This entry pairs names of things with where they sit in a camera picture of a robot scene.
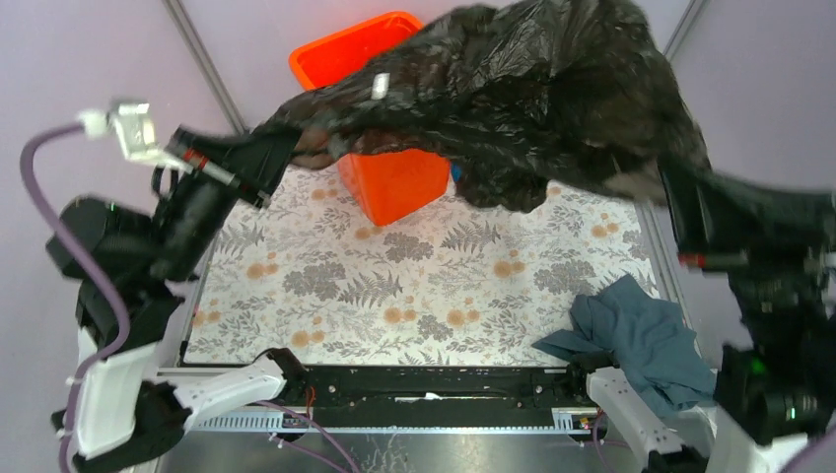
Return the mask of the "black plastic trash bag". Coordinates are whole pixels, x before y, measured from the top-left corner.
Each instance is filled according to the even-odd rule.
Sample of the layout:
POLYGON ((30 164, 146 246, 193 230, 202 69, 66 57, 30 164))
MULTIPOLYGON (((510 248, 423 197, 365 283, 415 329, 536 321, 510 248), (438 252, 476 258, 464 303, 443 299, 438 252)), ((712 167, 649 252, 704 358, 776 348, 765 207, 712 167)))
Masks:
POLYGON ((528 213, 551 181, 662 206, 658 162, 708 169, 707 145, 632 1, 455 8, 256 127, 302 130, 301 168, 410 149, 462 169, 476 208, 528 213))

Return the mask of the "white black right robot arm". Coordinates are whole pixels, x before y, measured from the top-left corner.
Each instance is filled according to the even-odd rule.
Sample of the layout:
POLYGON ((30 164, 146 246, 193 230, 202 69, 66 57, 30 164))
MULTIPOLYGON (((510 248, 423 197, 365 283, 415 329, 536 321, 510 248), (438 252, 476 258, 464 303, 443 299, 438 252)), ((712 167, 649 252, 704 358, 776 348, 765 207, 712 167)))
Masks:
POLYGON ((608 352, 572 359, 567 396, 596 404, 645 472, 794 472, 835 444, 835 196, 672 158, 659 171, 680 263, 727 276, 753 341, 723 349, 712 452, 671 432, 608 352))

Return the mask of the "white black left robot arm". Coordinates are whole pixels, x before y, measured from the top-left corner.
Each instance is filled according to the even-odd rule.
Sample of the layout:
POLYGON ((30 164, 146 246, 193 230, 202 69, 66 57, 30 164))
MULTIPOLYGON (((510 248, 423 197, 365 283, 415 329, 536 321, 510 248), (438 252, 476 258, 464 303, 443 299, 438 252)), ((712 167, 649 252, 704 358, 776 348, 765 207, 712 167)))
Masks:
POLYGON ((196 268, 233 208, 267 207, 295 154, 300 132, 213 137, 179 128, 169 144, 135 137, 148 155, 152 214, 84 196, 42 213, 54 233, 46 250, 79 283, 79 365, 65 409, 51 421, 66 472, 118 472, 156 459, 195 426, 261 401, 292 405, 305 395, 306 369, 287 349, 268 349, 242 368, 179 383, 150 373, 169 321, 183 305, 174 283, 196 268))

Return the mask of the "floral patterned table mat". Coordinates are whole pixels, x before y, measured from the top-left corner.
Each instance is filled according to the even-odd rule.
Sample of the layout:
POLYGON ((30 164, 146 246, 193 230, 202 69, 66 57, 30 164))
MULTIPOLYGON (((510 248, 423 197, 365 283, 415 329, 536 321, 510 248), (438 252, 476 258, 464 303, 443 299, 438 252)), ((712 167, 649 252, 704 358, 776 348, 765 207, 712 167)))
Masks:
POLYGON ((287 347, 309 365, 552 366, 535 341, 570 326, 577 295, 627 274, 659 294, 625 202, 552 183, 529 214, 445 194, 376 227, 335 170, 294 169, 270 209, 230 215, 182 358, 287 347))

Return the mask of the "grey-blue cloth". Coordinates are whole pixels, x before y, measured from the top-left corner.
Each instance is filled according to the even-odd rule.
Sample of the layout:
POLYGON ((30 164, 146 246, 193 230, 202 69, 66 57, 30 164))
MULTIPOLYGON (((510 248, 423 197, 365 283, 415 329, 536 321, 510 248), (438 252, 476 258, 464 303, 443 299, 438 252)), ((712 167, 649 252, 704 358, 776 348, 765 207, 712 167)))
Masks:
POLYGON ((695 332, 679 304, 650 297, 630 275, 595 295, 578 295, 572 327, 532 347, 568 362, 573 356, 610 352, 642 400, 660 418, 713 399, 716 375, 697 354, 695 332))

